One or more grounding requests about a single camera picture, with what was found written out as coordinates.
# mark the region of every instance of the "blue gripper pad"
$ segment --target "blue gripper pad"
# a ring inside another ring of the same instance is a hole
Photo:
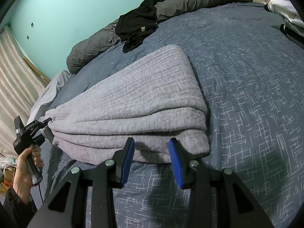
[[[135,150],[135,142],[134,142],[134,139],[132,138],[132,140],[129,144],[129,148],[128,148],[125,160],[123,162],[122,169],[121,169],[120,183],[121,183],[122,187],[125,185],[125,183],[128,180],[128,176],[129,176],[130,168],[131,168],[131,164],[132,164],[132,159],[133,159],[133,155],[134,155],[134,150]]]
[[[184,181],[182,177],[182,169],[172,139],[169,140],[169,154],[171,158],[175,181],[177,182],[180,188],[183,188]]]

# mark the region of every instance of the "finger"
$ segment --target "finger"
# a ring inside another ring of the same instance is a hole
[[[35,163],[42,163],[42,159],[41,158],[34,158],[34,162]]]
[[[32,153],[33,146],[30,146],[19,155],[18,160],[26,160],[27,156],[29,156]]]
[[[35,165],[36,165],[37,167],[41,167],[41,168],[43,168],[43,167],[44,167],[44,164],[42,164],[42,163],[38,163],[38,162],[35,162]]]
[[[43,167],[44,166],[43,160],[41,158],[34,158],[34,162],[35,162],[35,165],[37,167]]]
[[[40,146],[35,145],[35,146],[33,147],[33,150],[32,150],[33,156],[34,156],[34,157],[37,157],[37,158],[40,158],[40,151],[41,151]]]

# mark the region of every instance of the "black shirt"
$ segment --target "black shirt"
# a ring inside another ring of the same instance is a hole
[[[156,31],[157,18],[155,4],[164,0],[144,0],[138,8],[119,17],[115,33],[125,42],[123,52],[129,52],[143,43]]]
[[[24,204],[13,188],[7,190],[3,206],[0,203],[1,228],[26,228],[34,214],[30,203]]]

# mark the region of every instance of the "wooden baseboard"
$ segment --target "wooden baseboard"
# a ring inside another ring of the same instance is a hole
[[[34,74],[36,74],[39,78],[41,78],[46,84],[49,84],[51,82],[51,80],[48,77],[46,77],[41,71],[39,71],[34,66],[34,64],[31,63],[30,60],[28,60],[28,58],[26,56],[23,58],[23,60],[30,67],[30,69],[34,72]]]

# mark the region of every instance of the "black clothing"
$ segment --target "black clothing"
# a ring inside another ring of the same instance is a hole
[[[267,12],[270,12],[270,13],[272,13],[272,11],[270,10],[270,8],[269,8],[269,2],[268,3],[266,3],[265,5],[264,5],[264,9],[267,11]]]
[[[304,37],[289,29],[284,24],[281,24],[280,31],[284,33],[287,38],[289,38],[291,41],[295,42],[298,46],[304,49]]]
[[[25,205],[13,188],[7,190],[3,206],[0,203],[1,228],[26,228],[34,214],[31,203]]]
[[[129,52],[143,43],[145,37],[156,31],[156,7],[164,0],[144,0],[138,8],[119,17],[115,33],[125,42],[123,52]]]

